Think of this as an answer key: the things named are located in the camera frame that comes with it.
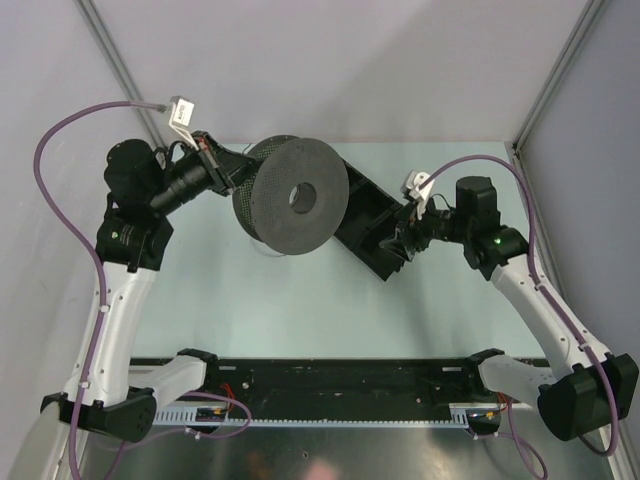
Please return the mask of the black cable spool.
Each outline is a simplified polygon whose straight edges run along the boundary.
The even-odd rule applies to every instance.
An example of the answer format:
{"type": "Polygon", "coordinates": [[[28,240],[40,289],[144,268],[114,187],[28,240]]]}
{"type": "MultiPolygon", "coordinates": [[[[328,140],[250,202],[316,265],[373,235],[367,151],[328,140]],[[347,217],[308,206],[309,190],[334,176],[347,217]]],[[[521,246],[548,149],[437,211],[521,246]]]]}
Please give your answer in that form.
{"type": "Polygon", "coordinates": [[[325,244],[344,219],[349,199],[347,168],[329,144],[277,135],[247,154],[258,170],[232,196],[238,223],[254,240],[286,255],[325,244]]]}

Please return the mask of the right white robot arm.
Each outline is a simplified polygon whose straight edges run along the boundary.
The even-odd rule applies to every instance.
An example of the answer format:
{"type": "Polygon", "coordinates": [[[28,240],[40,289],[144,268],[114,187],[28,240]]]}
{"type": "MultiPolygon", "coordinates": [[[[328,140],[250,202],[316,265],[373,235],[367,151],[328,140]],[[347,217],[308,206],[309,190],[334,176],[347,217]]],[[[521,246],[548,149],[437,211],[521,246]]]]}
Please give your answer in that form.
{"type": "Polygon", "coordinates": [[[524,236],[502,224],[490,178],[458,180],[449,209],[436,207],[425,172],[410,172],[402,192],[408,202],[396,216],[394,235],[381,247],[410,261],[433,240],[462,245],[469,266],[515,308],[549,364],[537,368],[498,350],[482,352],[461,376],[463,393],[484,401],[501,392],[529,405],[562,441],[625,419],[638,365],[627,354],[612,354],[577,319],[542,273],[524,236]]]}

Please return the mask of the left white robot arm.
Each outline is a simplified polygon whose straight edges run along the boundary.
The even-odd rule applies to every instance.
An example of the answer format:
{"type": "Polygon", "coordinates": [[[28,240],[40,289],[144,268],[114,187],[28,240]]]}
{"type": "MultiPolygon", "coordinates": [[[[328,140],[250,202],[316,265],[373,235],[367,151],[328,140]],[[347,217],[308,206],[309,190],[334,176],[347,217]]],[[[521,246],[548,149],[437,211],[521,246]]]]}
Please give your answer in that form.
{"type": "Polygon", "coordinates": [[[64,389],[44,398],[60,421],[114,439],[137,443],[156,413],[183,396],[207,400],[221,387],[216,355],[183,349],[163,366],[129,380],[142,307],[173,234],[169,215],[212,191],[226,197],[258,169],[258,161],[196,132],[183,156],[130,139],[107,155],[107,208],[89,252],[97,268],[96,295],[77,365],[64,389]]]}

